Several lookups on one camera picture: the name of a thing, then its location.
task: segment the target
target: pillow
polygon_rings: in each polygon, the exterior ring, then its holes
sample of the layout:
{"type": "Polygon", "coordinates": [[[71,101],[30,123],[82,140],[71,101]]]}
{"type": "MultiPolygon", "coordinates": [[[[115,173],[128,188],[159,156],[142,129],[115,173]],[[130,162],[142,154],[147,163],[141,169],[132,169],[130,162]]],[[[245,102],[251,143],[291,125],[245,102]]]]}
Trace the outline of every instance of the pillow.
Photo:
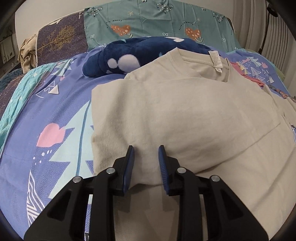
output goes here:
{"type": "Polygon", "coordinates": [[[174,0],[123,0],[91,7],[84,11],[84,27],[89,50],[147,36],[191,38],[224,52],[240,48],[224,15],[174,0]]]}
{"type": "Polygon", "coordinates": [[[71,58],[87,51],[83,11],[46,25],[37,36],[37,66],[71,58]]]}

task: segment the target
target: clothing label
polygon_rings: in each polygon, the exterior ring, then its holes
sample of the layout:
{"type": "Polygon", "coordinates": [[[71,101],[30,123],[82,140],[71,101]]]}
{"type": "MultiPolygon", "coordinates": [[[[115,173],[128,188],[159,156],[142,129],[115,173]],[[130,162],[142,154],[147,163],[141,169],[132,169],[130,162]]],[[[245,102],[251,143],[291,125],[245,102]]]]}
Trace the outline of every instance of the clothing label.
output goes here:
{"type": "Polygon", "coordinates": [[[220,56],[219,56],[219,53],[218,53],[218,51],[214,51],[214,50],[210,50],[209,51],[209,54],[210,54],[210,56],[211,56],[211,59],[212,59],[212,61],[213,61],[213,63],[214,63],[214,68],[216,69],[222,69],[223,68],[223,64],[222,64],[222,62],[221,62],[221,59],[220,59],[220,56]]]}
{"type": "Polygon", "coordinates": [[[222,70],[221,69],[218,69],[218,68],[215,68],[215,70],[219,73],[222,73],[222,70]]]}

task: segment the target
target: blue bedsheet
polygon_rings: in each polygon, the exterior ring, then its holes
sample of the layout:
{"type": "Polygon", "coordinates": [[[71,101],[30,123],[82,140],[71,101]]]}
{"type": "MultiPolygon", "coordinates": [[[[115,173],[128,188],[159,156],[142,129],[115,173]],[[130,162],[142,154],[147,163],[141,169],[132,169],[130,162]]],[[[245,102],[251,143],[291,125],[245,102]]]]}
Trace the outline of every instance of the blue bedsheet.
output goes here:
{"type": "MultiPolygon", "coordinates": [[[[91,90],[98,84],[124,78],[123,74],[99,78],[83,75],[83,64],[98,51],[100,48],[56,63],[27,101],[7,138],[0,159],[0,209],[21,237],[73,176],[86,178],[93,174],[91,90]]],[[[246,66],[250,73],[251,67],[258,72],[268,71],[274,85],[285,90],[271,65],[262,60],[267,68],[256,66],[261,59],[256,60],[252,53],[236,51],[223,57],[250,64],[246,66]]],[[[86,236],[89,216],[88,209],[86,236]]]]}
{"type": "Polygon", "coordinates": [[[243,70],[246,75],[258,79],[265,84],[272,84],[277,89],[289,94],[286,86],[277,75],[273,64],[262,55],[248,52],[245,49],[239,49],[229,53],[224,53],[219,50],[218,52],[223,58],[228,58],[233,63],[238,62],[241,70],[243,70]]]}

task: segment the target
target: beige cloth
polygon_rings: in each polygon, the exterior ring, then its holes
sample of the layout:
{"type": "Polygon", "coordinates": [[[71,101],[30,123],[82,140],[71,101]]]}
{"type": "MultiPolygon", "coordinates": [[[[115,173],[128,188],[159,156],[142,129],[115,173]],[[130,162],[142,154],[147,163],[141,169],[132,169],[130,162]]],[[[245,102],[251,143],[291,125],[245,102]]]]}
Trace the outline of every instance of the beige cloth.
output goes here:
{"type": "MultiPolygon", "coordinates": [[[[157,149],[164,145],[181,166],[221,176],[271,238],[296,202],[295,142],[285,117],[292,103],[283,110],[272,93],[221,61],[220,74],[210,56],[174,49],[125,79],[94,88],[94,170],[112,166],[133,145],[131,186],[159,185],[157,149]]],[[[177,203],[161,185],[136,189],[130,202],[118,199],[129,211],[115,208],[117,239],[175,240],[177,203]]]]}
{"type": "Polygon", "coordinates": [[[271,92],[268,86],[264,86],[263,90],[268,93],[274,100],[276,106],[281,111],[281,115],[285,117],[291,126],[296,126],[296,104],[291,98],[283,99],[282,97],[271,92]]]}
{"type": "Polygon", "coordinates": [[[20,47],[18,61],[22,66],[23,73],[28,73],[29,70],[36,68],[36,34],[28,39],[25,39],[20,47]]]}

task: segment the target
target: bed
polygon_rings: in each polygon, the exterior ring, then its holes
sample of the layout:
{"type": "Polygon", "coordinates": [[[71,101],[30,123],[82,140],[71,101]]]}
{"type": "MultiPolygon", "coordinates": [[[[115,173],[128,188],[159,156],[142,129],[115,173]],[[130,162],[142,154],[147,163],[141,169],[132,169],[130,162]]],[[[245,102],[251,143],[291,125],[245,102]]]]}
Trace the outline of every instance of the bed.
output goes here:
{"type": "MultiPolygon", "coordinates": [[[[179,1],[166,6],[157,0],[124,0],[89,5],[40,27],[37,67],[13,79],[0,96],[5,99],[0,121],[0,216],[10,235],[21,240],[73,176],[93,175],[91,90],[124,75],[89,78],[82,66],[113,41],[143,36],[191,38],[218,50],[243,74],[282,98],[291,97],[273,63],[241,48],[234,25],[221,13],[179,1]]],[[[281,225],[295,202],[291,195],[281,225]]]]}

